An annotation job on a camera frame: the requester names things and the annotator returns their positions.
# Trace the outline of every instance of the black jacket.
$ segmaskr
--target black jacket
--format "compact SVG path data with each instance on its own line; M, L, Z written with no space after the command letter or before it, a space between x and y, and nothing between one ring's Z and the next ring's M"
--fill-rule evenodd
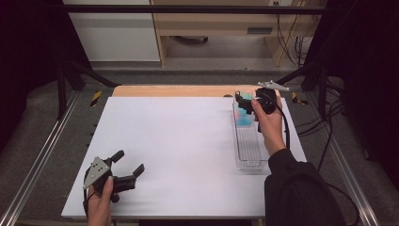
M297 162L288 149L269 159L264 182L266 225L345 225L343 214L311 163Z

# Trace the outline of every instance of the gray floor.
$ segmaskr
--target gray floor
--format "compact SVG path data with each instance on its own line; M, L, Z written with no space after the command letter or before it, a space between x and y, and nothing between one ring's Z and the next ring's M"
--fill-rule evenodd
M258 51L260 48L266 48L262 39L210 37L206 44L172 40L165 68L151 66L134 71L129 68L115 71L105 67L98 72L122 84L256 84L258 81L277 80L295 69L288 59L283 68L273 67L270 55ZM95 124L101 117L106 97L113 91L86 77L85 80L87 86L80 92L76 107L20 214L20 220L71 221L61 217L60 213L88 149L91 134L95 132ZM299 82L300 78L290 85ZM103 95L96 106L89 106L97 90L101 90ZM298 98L306 100L306 94L299 92ZM316 118L309 105L293 104L289 101L291 93L283 93L283 96L288 100L295 125ZM334 95L328 95L331 103L336 99ZM0 156L0 214L4 214L34 164L56 123L56 114L56 83L30 93L21 122ZM346 116L339 114L334 117L333 128L334 137L381 225L399 225L398 191L378 163L363 158L357 135ZM303 130L305 128L297 128L297 132ZM300 137L300 140L308 160L317 165L326 142L321 132ZM330 152L321 174L326 181L345 190ZM353 222L355 213L350 202L343 195L334 194L347 222Z

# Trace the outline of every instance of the wall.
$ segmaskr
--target wall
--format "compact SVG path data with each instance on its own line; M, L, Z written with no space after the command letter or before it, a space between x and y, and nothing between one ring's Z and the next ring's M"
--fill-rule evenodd
M63 0L64 4L149 5L148 0ZM150 14L70 13L90 61L159 61Z

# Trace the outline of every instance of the white tabletop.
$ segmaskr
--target white tabletop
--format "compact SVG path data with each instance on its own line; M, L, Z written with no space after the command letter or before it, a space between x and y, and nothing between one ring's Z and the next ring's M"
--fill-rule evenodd
M306 161L284 99L295 158ZM120 193L114 218L261 218L263 183L270 169L238 170L232 132L232 98L110 97L73 184L62 216L85 218L83 181L95 156L125 156L112 171L145 171L136 189Z

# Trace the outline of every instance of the transparent tray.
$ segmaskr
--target transparent tray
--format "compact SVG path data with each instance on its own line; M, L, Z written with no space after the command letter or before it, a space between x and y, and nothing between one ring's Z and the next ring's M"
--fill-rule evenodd
M267 163L269 155L263 145L262 134L258 133L258 123L253 115L232 105L233 137L235 163L239 170L261 171Z

